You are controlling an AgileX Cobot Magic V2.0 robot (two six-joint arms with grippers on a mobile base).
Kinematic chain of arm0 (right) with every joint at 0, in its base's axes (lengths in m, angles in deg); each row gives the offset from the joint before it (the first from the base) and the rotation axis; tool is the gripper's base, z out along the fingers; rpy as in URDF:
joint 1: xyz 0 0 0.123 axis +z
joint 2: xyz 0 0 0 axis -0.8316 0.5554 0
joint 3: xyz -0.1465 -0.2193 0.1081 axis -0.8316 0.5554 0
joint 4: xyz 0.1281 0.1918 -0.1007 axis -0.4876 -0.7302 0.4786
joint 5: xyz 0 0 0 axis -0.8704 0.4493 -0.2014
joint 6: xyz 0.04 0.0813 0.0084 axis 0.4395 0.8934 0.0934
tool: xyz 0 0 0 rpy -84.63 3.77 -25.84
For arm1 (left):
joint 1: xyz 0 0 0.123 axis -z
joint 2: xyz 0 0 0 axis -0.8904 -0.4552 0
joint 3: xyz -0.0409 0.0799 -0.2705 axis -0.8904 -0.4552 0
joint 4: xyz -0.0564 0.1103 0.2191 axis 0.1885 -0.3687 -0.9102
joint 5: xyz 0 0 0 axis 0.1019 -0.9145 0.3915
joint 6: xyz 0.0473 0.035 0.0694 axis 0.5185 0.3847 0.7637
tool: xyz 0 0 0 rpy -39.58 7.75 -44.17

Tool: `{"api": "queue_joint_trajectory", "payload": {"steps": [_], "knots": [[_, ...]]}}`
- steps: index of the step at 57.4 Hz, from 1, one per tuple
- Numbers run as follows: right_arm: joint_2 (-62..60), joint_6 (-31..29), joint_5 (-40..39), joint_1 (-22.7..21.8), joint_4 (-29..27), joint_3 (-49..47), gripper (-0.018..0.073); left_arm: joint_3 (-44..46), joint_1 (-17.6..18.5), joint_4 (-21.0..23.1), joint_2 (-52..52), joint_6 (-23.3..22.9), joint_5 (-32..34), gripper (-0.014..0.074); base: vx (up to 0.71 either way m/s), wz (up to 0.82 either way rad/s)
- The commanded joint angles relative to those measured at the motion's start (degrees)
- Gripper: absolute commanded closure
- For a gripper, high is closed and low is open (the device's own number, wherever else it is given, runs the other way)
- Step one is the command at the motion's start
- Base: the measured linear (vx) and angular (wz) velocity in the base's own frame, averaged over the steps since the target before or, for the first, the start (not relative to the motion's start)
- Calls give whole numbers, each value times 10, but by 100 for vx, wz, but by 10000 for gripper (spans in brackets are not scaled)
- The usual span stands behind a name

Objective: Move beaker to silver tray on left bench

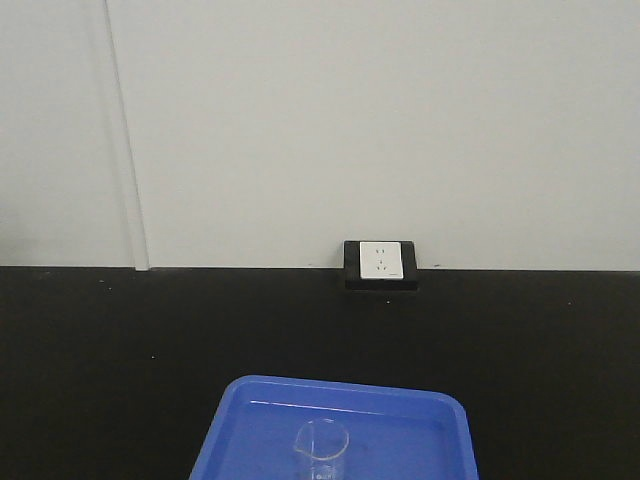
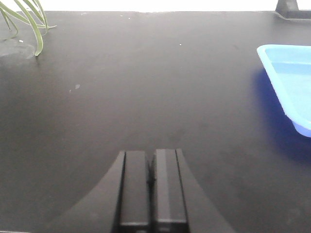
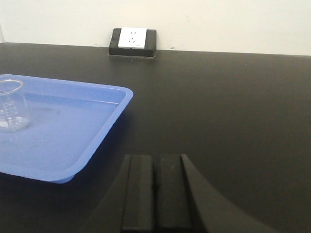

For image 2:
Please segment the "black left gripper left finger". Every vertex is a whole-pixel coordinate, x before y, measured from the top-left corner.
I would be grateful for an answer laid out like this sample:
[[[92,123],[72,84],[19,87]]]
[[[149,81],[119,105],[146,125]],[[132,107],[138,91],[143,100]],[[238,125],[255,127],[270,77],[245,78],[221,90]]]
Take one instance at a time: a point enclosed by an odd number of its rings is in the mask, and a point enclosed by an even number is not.
[[[143,151],[122,151],[100,182],[53,220],[48,233],[148,233],[148,165]]]

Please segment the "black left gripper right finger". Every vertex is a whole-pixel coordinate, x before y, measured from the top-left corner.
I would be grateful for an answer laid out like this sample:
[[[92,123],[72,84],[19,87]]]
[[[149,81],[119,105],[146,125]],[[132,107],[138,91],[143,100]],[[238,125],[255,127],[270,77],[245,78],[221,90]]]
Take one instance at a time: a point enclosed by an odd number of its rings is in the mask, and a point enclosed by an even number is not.
[[[181,149],[157,149],[152,163],[154,233],[231,233],[189,169]]]

